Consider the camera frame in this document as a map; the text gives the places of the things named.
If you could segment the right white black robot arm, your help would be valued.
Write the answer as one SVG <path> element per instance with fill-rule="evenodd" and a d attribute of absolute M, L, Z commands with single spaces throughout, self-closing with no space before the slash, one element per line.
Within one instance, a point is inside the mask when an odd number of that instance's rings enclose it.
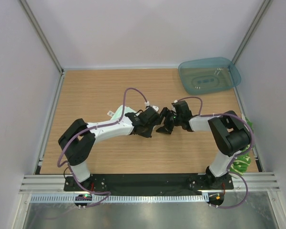
<path fill-rule="evenodd" d="M 170 135 L 175 126 L 188 132 L 212 133 L 218 152 L 206 168 L 204 182 L 211 189 L 218 189 L 227 179 L 230 167 L 244 149 L 254 145 L 252 128 L 233 111 L 213 115 L 193 115 L 189 108 L 174 108 L 164 116 L 163 126 L 156 131 Z"/>

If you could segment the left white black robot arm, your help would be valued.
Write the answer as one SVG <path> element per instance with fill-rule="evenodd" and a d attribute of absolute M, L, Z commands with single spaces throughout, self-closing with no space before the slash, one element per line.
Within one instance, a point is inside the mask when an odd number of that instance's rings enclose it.
<path fill-rule="evenodd" d="M 91 175 L 86 160 L 94 144 L 124 135 L 150 138 L 159 117 L 157 112 L 146 110 L 140 114 L 128 112 L 121 120 L 100 123 L 87 123 L 82 118 L 75 120 L 58 140 L 75 175 L 75 186 L 81 191 L 91 187 Z"/>

